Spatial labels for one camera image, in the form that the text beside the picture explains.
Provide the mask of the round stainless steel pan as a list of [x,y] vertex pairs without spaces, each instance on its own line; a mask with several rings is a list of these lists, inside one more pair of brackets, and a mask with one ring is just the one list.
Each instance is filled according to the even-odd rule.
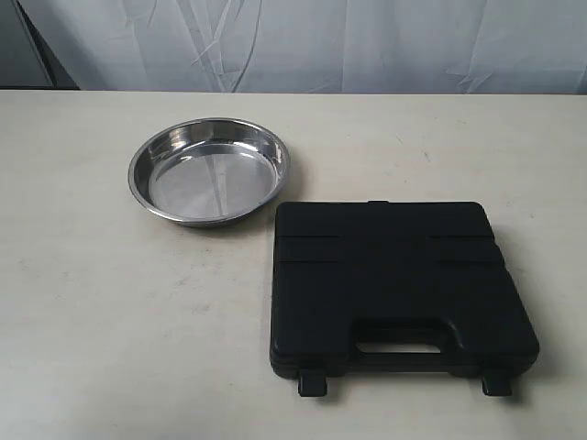
[[207,117],[170,126],[135,152],[127,183],[148,212],[178,226],[237,222],[274,200],[288,181],[291,156],[264,126]]

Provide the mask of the black plastic tool case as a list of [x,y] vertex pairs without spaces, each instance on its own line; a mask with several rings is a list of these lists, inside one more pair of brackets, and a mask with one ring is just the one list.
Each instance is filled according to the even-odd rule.
[[303,397],[355,372],[448,373],[505,397],[539,343],[480,204],[286,202],[269,353]]

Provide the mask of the white wrinkled backdrop curtain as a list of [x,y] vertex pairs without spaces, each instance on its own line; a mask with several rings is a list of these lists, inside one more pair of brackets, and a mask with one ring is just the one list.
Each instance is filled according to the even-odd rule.
[[583,1],[26,1],[84,90],[584,94]]

